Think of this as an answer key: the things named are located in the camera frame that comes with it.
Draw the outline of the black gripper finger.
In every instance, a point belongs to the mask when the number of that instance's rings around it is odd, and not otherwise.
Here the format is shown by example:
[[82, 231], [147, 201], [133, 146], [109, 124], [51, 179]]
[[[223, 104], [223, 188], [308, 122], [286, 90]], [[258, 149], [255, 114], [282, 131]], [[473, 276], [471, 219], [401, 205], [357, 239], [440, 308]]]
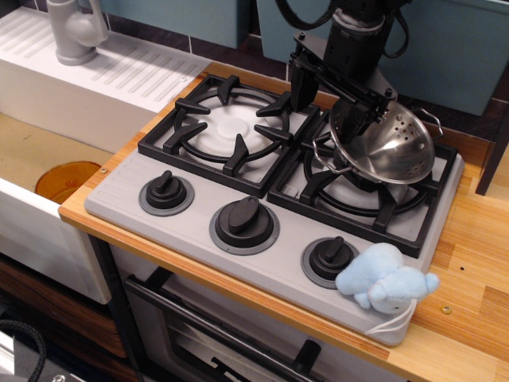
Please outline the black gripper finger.
[[291, 105], [295, 111], [308, 107], [318, 91], [315, 72], [300, 63], [295, 63], [291, 75]]
[[338, 99], [331, 110], [331, 132], [341, 145], [349, 144], [379, 118], [379, 103]]

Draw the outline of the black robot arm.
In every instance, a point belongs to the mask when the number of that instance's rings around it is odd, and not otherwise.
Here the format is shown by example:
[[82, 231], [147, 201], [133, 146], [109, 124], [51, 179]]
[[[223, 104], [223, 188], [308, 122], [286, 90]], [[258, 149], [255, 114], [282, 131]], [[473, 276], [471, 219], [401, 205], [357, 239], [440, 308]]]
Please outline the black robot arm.
[[291, 55], [291, 105], [309, 106], [319, 87], [338, 100], [331, 123], [343, 144], [379, 123], [398, 93], [379, 68], [381, 57], [400, 57], [406, 42], [394, 53], [386, 51], [392, 26], [408, 26], [402, 16], [404, 1], [332, 1], [313, 23], [302, 21], [285, 2], [278, 2], [287, 21], [299, 31]]

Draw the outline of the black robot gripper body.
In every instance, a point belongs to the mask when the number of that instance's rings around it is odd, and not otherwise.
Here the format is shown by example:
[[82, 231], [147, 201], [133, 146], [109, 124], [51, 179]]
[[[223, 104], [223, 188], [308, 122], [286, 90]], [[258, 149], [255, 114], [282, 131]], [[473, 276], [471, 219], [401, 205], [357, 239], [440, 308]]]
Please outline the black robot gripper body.
[[379, 116], [388, 104], [388, 87], [375, 78], [378, 62], [396, 15], [376, 15], [369, 21], [352, 15], [324, 15], [313, 23], [289, 16], [298, 28], [292, 66], [300, 63], [315, 72], [318, 87], [325, 86], [349, 103], [375, 101]]

